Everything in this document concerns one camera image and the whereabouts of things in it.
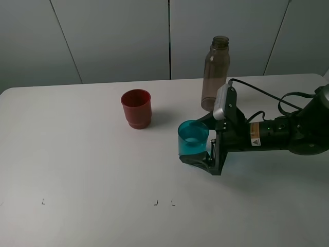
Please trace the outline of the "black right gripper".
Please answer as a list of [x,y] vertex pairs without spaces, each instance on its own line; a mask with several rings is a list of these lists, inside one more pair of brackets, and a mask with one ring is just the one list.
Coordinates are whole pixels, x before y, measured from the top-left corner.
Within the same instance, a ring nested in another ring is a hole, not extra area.
[[213,112],[196,120],[194,126],[216,131],[214,158],[207,152],[180,155],[182,163],[200,168],[212,175],[221,175],[230,152],[286,150],[290,142],[290,122],[287,117],[248,122],[242,119],[234,125],[225,116],[216,119]]

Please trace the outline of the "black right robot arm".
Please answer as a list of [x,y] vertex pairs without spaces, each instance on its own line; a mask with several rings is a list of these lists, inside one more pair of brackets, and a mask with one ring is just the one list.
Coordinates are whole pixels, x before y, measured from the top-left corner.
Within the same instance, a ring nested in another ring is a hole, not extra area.
[[179,159],[212,175],[221,175],[229,152],[288,150],[297,155],[316,155],[328,150],[328,85],[317,88],[314,94],[292,92],[293,96],[309,98],[304,107],[285,112],[274,120],[253,122],[258,111],[246,119],[237,107],[237,92],[233,79],[218,91],[212,112],[190,123],[206,131],[214,130],[211,151],[179,154]]

